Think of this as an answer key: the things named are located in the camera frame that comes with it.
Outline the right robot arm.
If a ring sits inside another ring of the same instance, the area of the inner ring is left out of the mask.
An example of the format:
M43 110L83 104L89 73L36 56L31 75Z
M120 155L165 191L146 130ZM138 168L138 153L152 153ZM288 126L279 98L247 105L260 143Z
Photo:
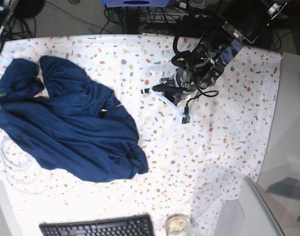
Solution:
M5 24L13 15L18 2L18 0L0 0L0 36Z

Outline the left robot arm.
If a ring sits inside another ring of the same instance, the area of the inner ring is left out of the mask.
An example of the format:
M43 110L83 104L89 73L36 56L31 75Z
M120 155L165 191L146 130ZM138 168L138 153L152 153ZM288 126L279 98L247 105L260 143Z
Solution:
M207 89L215 85L225 67L243 48L243 41L253 43L260 35L271 15L270 0L234 0L219 17L196 17L190 14L183 19L183 26L191 26L201 20L202 35L192 51L179 51L180 33L173 40L176 66L169 78L161 78L160 84L141 91L158 96L164 103L178 111L182 124L192 121L190 102L201 96L215 97L217 90Z

